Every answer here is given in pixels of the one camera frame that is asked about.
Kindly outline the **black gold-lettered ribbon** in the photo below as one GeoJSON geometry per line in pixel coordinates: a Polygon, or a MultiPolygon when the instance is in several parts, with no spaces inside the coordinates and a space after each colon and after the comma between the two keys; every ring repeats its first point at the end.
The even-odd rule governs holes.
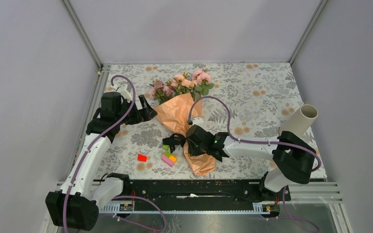
{"type": "Polygon", "coordinates": [[[176,146],[184,146],[187,143],[187,139],[180,133],[174,133],[167,138],[162,139],[163,145],[169,146],[170,153],[175,151],[176,146]]]}

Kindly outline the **peach paper flower bouquet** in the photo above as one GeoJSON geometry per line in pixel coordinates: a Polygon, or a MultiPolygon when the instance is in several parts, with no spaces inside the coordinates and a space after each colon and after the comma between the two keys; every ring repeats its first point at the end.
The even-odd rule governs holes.
{"type": "MultiPolygon", "coordinates": [[[[151,84],[150,97],[159,102],[155,107],[158,121],[170,132],[186,136],[190,126],[187,120],[202,116],[202,103],[195,103],[199,98],[207,96],[214,87],[211,76],[204,70],[196,70],[193,74],[185,72],[176,74],[166,82],[154,80],[151,84]]],[[[189,167],[196,176],[204,176],[216,168],[215,159],[207,154],[190,156],[188,143],[180,149],[189,167]]]]}

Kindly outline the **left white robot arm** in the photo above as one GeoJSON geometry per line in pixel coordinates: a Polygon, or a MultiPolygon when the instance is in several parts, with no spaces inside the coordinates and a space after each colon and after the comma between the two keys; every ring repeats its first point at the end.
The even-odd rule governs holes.
{"type": "Polygon", "coordinates": [[[45,204],[55,226],[90,231],[109,201],[116,196],[124,200],[133,193],[130,178],[125,174],[110,173],[99,187],[93,188],[92,184],[121,125],[135,125],[157,116],[143,95],[138,98],[140,109],[127,91],[102,95],[101,105],[87,125],[84,145],[75,165],[59,190],[46,196],[45,204]]]}

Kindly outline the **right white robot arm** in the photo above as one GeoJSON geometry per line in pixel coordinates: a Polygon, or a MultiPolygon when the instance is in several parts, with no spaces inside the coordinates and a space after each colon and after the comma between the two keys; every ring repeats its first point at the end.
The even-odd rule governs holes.
{"type": "Polygon", "coordinates": [[[289,131],[260,141],[234,139],[227,132],[212,134],[193,125],[186,133],[186,142],[192,156],[207,154],[222,161],[238,155],[273,161],[276,168],[266,172],[252,191],[243,188],[243,199],[254,202],[281,200],[289,184],[308,184],[316,160],[315,150],[289,131]]]}

